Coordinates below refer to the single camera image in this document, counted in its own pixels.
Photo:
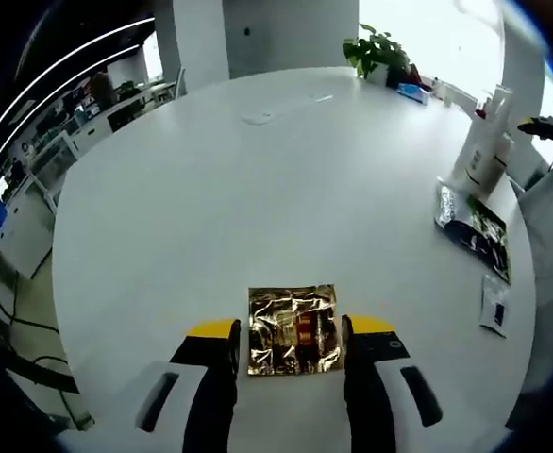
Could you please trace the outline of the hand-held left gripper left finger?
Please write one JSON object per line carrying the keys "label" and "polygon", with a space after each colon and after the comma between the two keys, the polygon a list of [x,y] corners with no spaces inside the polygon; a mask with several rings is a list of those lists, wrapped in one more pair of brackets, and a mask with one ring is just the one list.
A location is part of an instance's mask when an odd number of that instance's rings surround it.
{"label": "hand-held left gripper left finger", "polygon": [[168,361],[115,394],[92,428],[66,431],[66,452],[225,452],[237,402],[241,322],[193,327]]}

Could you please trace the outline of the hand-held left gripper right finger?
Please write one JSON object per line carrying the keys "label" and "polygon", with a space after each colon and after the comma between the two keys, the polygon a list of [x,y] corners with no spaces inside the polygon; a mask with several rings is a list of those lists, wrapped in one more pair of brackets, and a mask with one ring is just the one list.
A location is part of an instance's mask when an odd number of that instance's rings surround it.
{"label": "hand-held left gripper right finger", "polygon": [[412,357],[388,322],[342,318],[344,400],[354,452],[495,452],[508,429]]}

